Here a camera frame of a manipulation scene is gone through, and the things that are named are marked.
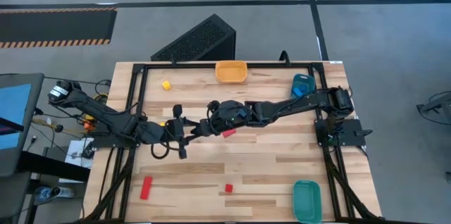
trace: orange black hazard stripe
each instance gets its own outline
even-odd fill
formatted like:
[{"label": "orange black hazard stripe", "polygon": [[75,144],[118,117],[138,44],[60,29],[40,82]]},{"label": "orange black hazard stripe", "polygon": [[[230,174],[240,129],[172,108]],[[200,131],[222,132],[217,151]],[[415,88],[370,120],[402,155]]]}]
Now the orange black hazard stripe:
[{"label": "orange black hazard stripe", "polygon": [[117,8],[0,10],[0,48],[103,45]]}]

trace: red block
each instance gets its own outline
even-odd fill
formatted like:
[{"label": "red block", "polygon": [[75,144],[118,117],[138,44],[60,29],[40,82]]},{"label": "red block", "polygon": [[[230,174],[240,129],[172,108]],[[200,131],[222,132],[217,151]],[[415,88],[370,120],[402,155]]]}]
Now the red block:
[{"label": "red block", "polygon": [[225,131],[225,132],[223,132],[223,137],[224,138],[229,137],[229,136],[231,136],[232,134],[234,134],[236,132],[237,132],[237,130],[235,130],[235,129]]},{"label": "red block", "polygon": [[147,199],[149,197],[150,185],[152,184],[152,177],[145,177],[141,188],[141,199]]},{"label": "red block", "polygon": [[233,185],[229,185],[229,184],[225,185],[225,192],[232,193],[232,191],[233,191]]}]

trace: yellow cube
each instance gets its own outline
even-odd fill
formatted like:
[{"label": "yellow cube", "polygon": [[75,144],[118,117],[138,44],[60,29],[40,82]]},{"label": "yellow cube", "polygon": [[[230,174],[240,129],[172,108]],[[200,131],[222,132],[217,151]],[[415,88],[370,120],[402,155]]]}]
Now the yellow cube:
[{"label": "yellow cube", "polygon": [[162,85],[165,90],[169,90],[171,88],[171,84],[169,83],[169,81],[163,82]]}]

